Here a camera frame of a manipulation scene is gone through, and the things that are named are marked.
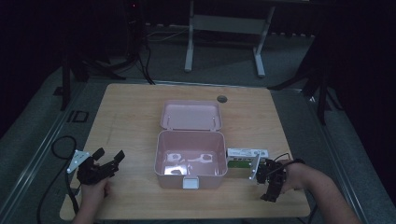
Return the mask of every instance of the pink plastic box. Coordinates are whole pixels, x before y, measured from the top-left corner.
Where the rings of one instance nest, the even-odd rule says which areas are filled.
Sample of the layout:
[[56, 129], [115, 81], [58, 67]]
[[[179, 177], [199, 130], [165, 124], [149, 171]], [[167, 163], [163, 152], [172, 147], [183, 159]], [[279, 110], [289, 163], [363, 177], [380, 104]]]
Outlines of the pink plastic box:
[[227, 173], [219, 105], [212, 101], [166, 101], [155, 173], [166, 189], [215, 189]]

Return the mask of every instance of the black cable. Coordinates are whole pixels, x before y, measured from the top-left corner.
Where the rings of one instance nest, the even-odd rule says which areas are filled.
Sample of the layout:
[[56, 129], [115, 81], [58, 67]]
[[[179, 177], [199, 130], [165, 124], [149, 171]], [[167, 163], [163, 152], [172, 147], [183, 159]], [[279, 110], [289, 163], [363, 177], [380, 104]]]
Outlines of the black cable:
[[76, 189], [76, 192], [74, 192], [74, 195], [78, 195], [80, 188], [81, 188], [81, 183], [79, 183], [78, 188]]
[[289, 161], [289, 162], [287, 162], [287, 163], [285, 163], [285, 164], [279, 166], [279, 167], [276, 168], [275, 170], [272, 170], [271, 172], [269, 172], [268, 174], [266, 174], [266, 176], [269, 176], [269, 175], [275, 173], [276, 171], [283, 170], [283, 169], [285, 169], [285, 167], [287, 167], [288, 165], [291, 165], [291, 164], [296, 163], [296, 162], [305, 163], [303, 160], [300, 160], [300, 159], [296, 159], [296, 160], [294, 160], [294, 161]]
[[72, 189], [70, 188], [69, 174], [67, 172], [65, 172], [64, 180], [66, 182], [67, 194], [69, 195], [70, 200], [72, 201], [73, 210], [75, 211], [75, 214], [76, 214], [78, 212], [78, 203], [77, 203], [75, 194], [73, 193]]
[[126, 67], [126, 66], [128, 66], [128, 65], [130, 65], [130, 64], [132, 64], [132, 63], [134, 63], [134, 61], [132, 60], [132, 59], [130, 59], [130, 58], [127, 58], [124, 62], [122, 62], [122, 63], [116, 63], [116, 64], [112, 64], [112, 65], [109, 65], [109, 66], [106, 66], [108, 69], [111, 69], [111, 70], [113, 70], [113, 71], [116, 71], [116, 70], [119, 70], [119, 69], [121, 69], [121, 68], [124, 68], [124, 67]]
[[274, 159], [274, 161], [276, 161], [277, 159], [279, 159], [279, 158], [281, 158], [281, 157], [283, 157], [283, 156], [286, 156], [286, 155], [288, 155], [289, 160], [290, 160], [290, 154], [289, 154], [289, 152], [287, 152], [287, 153], [283, 153], [282, 155], [276, 157], [276, 158]]
[[309, 219], [308, 219], [308, 223], [307, 224], [311, 224], [312, 219], [314, 218], [314, 214], [317, 212], [318, 210], [318, 205], [315, 204], [314, 209], [312, 209], [311, 215], [309, 215]]
[[146, 63], [147, 66], [143, 65], [142, 62], [142, 58], [140, 57], [140, 54], [137, 54], [137, 59], [139, 60], [140, 66], [142, 66], [142, 70], [140, 70], [143, 73], [143, 76], [145, 77], [146, 81], [150, 84], [150, 85], [155, 85], [154, 81], [151, 79], [151, 77], [149, 76], [149, 58], [150, 58], [150, 50], [148, 49], [148, 61]]
[[[58, 155], [58, 154], [55, 152], [55, 144], [56, 144], [58, 141], [60, 141], [61, 139], [64, 139], [64, 138], [69, 138], [69, 139], [71, 139], [71, 140], [73, 141], [73, 148], [72, 148], [73, 150], [72, 150], [72, 153], [71, 153], [68, 157], [60, 156], [60, 155]], [[66, 168], [67, 164], [70, 163], [71, 159], [73, 158], [74, 151], [75, 151], [75, 148], [76, 148], [76, 147], [77, 147], [77, 141], [76, 141], [76, 139], [75, 139], [73, 136], [69, 136], [69, 135], [65, 135], [65, 136], [63, 136], [63, 137], [60, 137], [60, 138], [56, 139], [56, 140], [52, 143], [52, 145], [51, 145], [51, 151], [52, 151], [53, 155], [54, 155], [56, 158], [58, 158], [58, 159], [66, 160], [66, 162], [64, 163], [64, 166], [61, 168], [61, 170], [58, 172], [58, 174], [52, 179], [52, 181], [50, 182], [49, 186], [47, 187], [46, 191], [44, 192], [43, 196], [42, 196], [41, 199], [40, 199], [40, 202], [39, 202], [38, 207], [37, 207], [37, 210], [36, 210], [36, 220], [37, 220], [37, 223], [39, 223], [39, 224], [41, 223], [41, 207], [42, 207], [42, 205], [43, 205], [43, 202], [44, 202], [44, 200], [46, 199], [47, 194], [49, 193], [50, 188], [51, 188], [52, 185], [55, 183], [56, 179], [59, 177], [59, 175], [62, 173], [62, 171]]]
[[312, 209], [311, 213], [309, 214], [308, 222], [304, 222], [300, 217], [297, 217], [297, 220], [299, 220], [303, 224], [311, 224], [317, 210], [318, 210], [318, 205], [315, 204], [314, 208]]

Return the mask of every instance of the open lid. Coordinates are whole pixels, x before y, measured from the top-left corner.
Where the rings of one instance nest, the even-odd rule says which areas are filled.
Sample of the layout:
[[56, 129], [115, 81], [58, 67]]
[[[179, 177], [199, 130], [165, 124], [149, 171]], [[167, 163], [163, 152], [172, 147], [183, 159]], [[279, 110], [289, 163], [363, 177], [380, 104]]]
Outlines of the open lid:
[[166, 101], [161, 126], [167, 130], [218, 131], [221, 128], [219, 104], [213, 101]]

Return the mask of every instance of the wire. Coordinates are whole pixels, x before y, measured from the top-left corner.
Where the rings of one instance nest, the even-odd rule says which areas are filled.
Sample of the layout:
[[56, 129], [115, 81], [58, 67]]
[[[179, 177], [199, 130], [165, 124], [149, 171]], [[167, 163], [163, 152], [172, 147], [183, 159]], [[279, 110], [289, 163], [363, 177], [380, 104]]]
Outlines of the wire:
[[121, 75], [122, 73], [131, 70], [133, 67], [136, 66], [137, 61], [134, 61], [133, 63], [131, 63], [128, 67], [123, 68], [122, 70], [120, 70], [120, 68], [118, 70], [113, 70], [116, 74]]
[[155, 85], [155, 82], [149, 76], [149, 59], [150, 59], [150, 56], [151, 56], [151, 50], [150, 50], [149, 46], [147, 46], [147, 49], [148, 49], [148, 60], [146, 62], [146, 66], [143, 65], [142, 58], [140, 57], [139, 53], [137, 54], [137, 59], [138, 59], [138, 61], [140, 63], [140, 66], [142, 66], [142, 70], [140, 70], [140, 71], [142, 72], [142, 74], [145, 77], [146, 81], [150, 85]]
[[81, 183], [79, 183], [78, 188], [76, 189], [76, 191], [74, 192], [74, 195], [78, 195], [79, 194], [79, 189], [81, 188]]
[[128, 52], [129, 52], [129, 47], [130, 47], [130, 45], [129, 45], [129, 41], [131, 40], [131, 34], [130, 34], [130, 32], [131, 32], [131, 30], [130, 30], [130, 28], [129, 28], [129, 21], [128, 21], [128, 17], [127, 17], [127, 15], [126, 15], [126, 6], [127, 6], [127, 3], [125, 2], [125, 1], [122, 1], [122, 6], [123, 6], [123, 13], [122, 13], [122, 15], [123, 15], [123, 18], [125, 19], [125, 28], [126, 28], [126, 48], [125, 48], [125, 54], [124, 54], [124, 56], [126, 57], [126, 58], [128, 58]]
[[155, 31], [150, 34], [147, 34], [146, 37], [156, 35], [156, 34], [175, 34], [175, 33], [178, 33], [178, 32], [176, 32], [176, 31]]
[[311, 213], [309, 214], [308, 222], [304, 222], [300, 217], [297, 217], [297, 219], [303, 224], [311, 224], [317, 210], [318, 210], [318, 205], [315, 204], [314, 208], [312, 209]]
[[[68, 139], [71, 139], [71, 140], [73, 141], [73, 148], [72, 148], [73, 150], [72, 150], [71, 154], [70, 154], [68, 157], [60, 156], [59, 154], [57, 154], [57, 153], [55, 152], [55, 144], [56, 144], [58, 141], [60, 141], [61, 139], [64, 139], [64, 138], [68, 138]], [[36, 210], [36, 220], [37, 220], [37, 223], [42, 223], [42, 222], [41, 222], [41, 207], [42, 207], [42, 205], [43, 205], [43, 202], [44, 202], [44, 200], [46, 199], [47, 194], [49, 193], [49, 191], [50, 191], [52, 185], [55, 183], [56, 179], [57, 179], [57, 178], [59, 177], [59, 175], [62, 173], [62, 171], [64, 170], [64, 168], [67, 166], [67, 164], [70, 163], [71, 159], [73, 158], [74, 151], [75, 151], [76, 147], [77, 147], [77, 141], [76, 141], [76, 139], [75, 139], [73, 136], [70, 136], [70, 135], [65, 135], [65, 136], [63, 136], [63, 137], [60, 137], [60, 138], [56, 139], [56, 140], [52, 143], [52, 145], [51, 145], [52, 154], [53, 154], [56, 158], [58, 158], [58, 159], [66, 160], [66, 162], [64, 163], [64, 165], [63, 165], [63, 167], [61, 168], [61, 170], [59, 170], [58, 174], [52, 179], [52, 181], [50, 182], [49, 186], [47, 187], [46, 191], [44, 192], [43, 196], [42, 196], [41, 199], [40, 199], [40, 202], [39, 202], [38, 207], [37, 207], [37, 210]]]
[[[173, 34], [173, 35], [169, 35], [169, 36], [167, 36], [167, 37], [164, 37], [163, 39], [158, 39], [158, 40], [149, 39], [148, 41], [150, 41], [150, 42], [161, 42], [161, 41], [164, 41], [164, 40], [170, 39], [170, 38], [172, 38], [172, 37], [174, 37], [174, 36], [177, 36], [177, 35], [181, 35], [181, 34], [187, 33], [187, 31], [188, 31], [188, 29], [185, 29], [185, 30], [183, 30], [183, 31], [180, 31], [180, 32], [177, 32], [177, 33], [175, 33], [175, 34]], [[151, 35], [154, 35], [154, 34], [159, 34], [159, 33], [163, 33], [163, 32], [154, 32], [154, 33], [151, 33], [151, 34], [149, 34], [149, 35], [147, 35], [147, 36], [151, 36]]]
[[73, 193], [72, 189], [70, 188], [69, 174], [67, 172], [65, 172], [64, 180], [66, 182], [67, 194], [69, 195], [69, 197], [72, 201], [73, 210], [76, 214], [78, 212], [78, 203], [77, 203], [75, 194]]
[[290, 154], [289, 154], [289, 152], [287, 152], [287, 153], [283, 153], [282, 155], [276, 157], [276, 158], [274, 159], [274, 161], [276, 161], [277, 159], [279, 159], [279, 158], [281, 158], [281, 157], [283, 157], [283, 156], [286, 156], [286, 155], [288, 155], [289, 160], [290, 160]]
[[104, 65], [104, 66], [106, 68], [112, 70], [112, 71], [117, 71], [117, 70], [120, 70], [121, 68], [124, 68], [124, 67], [126, 67], [128, 65], [131, 65], [130, 68], [132, 68], [135, 63], [136, 63], [136, 61], [133, 60], [132, 58], [127, 58], [125, 61], [123, 61], [121, 63], [111, 64], [111, 65]]
[[271, 174], [273, 174], [273, 173], [275, 173], [275, 172], [277, 172], [277, 171], [279, 171], [279, 170], [283, 170], [283, 169], [285, 169], [285, 167], [287, 167], [288, 165], [291, 165], [291, 164], [296, 163], [296, 162], [305, 163], [305, 162], [304, 162], [303, 160], [301, 160], [301, 159], [296, 159], [296, 160], [294, 160], [294, 161], [289, 161], [289, 162], [287, 162], [287, 163], [285, 163], [285, 164], [279, 166], [279, 167], [276, 168], [275, 170], [272, 170], [272, 171], [269, 172], [268, 174], [266, 174], [266, 177], [268, 177], [269, 175], [271, 175]]

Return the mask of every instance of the human hand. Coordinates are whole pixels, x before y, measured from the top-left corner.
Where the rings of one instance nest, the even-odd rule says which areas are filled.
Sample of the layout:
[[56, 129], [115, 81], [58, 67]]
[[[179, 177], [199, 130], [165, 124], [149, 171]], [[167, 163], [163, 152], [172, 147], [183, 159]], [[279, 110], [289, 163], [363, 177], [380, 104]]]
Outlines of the human hand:
[[73, 224], [93, 223], [96, 212], [105, 198], [105, 194], [110, 192], [108, 178], [99, 181], [95, 185], [81, 185], [81, 206], [73, 219]]
[[81, 207], [88, 205], [98, 209], [107, 195], [110, 192], [110, 185], [108, 178], [99, 181], [95, 185], [81, 185]]
[[[290, 162], [290, 160], [279, 161], [282, 164]], [[315, 170], [303, 163], [295, 162], [285, 167], [286, 181], [283, 183], [280, 193], [285, 193], [289, 189], [309, 189], [310, 180], [315, 175], [321, 174], [320, 171]]]

